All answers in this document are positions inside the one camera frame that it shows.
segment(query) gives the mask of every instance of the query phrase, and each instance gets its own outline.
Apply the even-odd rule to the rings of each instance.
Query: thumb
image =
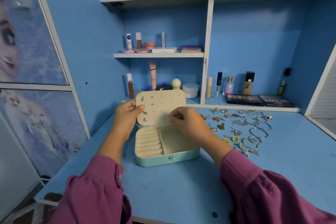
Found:
[[[138,105],[137,107],[135,107],[131,113],[137,117],[143,110],[145,109],[145,105]]]
[[[182,120],[176,118],[175,116],[169,118],[169,123],[174,124],[178,128],[182,126]]]

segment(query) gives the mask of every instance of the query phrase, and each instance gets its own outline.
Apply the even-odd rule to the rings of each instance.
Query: black bottle cap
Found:
[[[223,72],[218,72],[218,75],[217,75],[217,86],[220,86],[222,84],[222,75],[223,75]]]
[[[283,75],[284,76],[288,76],[288,75],[290,75],[291,74],[291,68],[290,67],[287,67],[286,69],[285,69],[285,72],[283,73]]]
[[[246,71],[245,81],[246,82],[253,82],[254,81],[254,72]]]

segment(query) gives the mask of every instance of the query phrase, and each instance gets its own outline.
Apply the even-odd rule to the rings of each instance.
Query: jewelry box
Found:
[[[140,166],[150,167],[197,158],[200,148],[184,136],[168,114],[179,106],[186,106],[182,90],[144,91],[137,94],[136,105],[145,109],[137,117],[140,126],[135,135],[135,156]]]

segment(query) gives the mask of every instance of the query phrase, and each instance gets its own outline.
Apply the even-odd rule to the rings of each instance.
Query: person's left hand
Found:
[[[145,109],[145,105],[135,106],[135,100],[122,103],[115,109],[110,134],[114,134],[124,143],[131,133],[136,117]]]

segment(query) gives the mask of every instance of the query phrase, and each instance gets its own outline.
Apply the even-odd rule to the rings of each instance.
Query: person's right hand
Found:
[[[200,113],[193,108],[177,107],[168,118],[186,137],[199,144],[213,135]]]

